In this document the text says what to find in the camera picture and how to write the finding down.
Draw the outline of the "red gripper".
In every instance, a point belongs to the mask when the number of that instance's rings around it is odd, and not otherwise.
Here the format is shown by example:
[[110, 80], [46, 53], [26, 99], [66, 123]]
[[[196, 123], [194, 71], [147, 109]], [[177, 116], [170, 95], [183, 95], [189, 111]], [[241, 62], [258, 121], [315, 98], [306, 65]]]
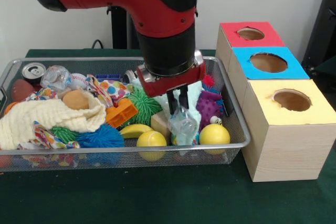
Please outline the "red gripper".
[[178, 108], [173, 90], [180, 88], [178, 97], [180, 106], [189, 109], [188, 85], [201, 81], [205, 76], [205, 62], [200, 50], [195, 50], [193, 65], [184, 73], [170, 77], [160, 77], [151, 74], [145, 64], [136, 68], [141, 86], [149, 97], [156, 97], [166, 93], [170, 115], [174, 115]]

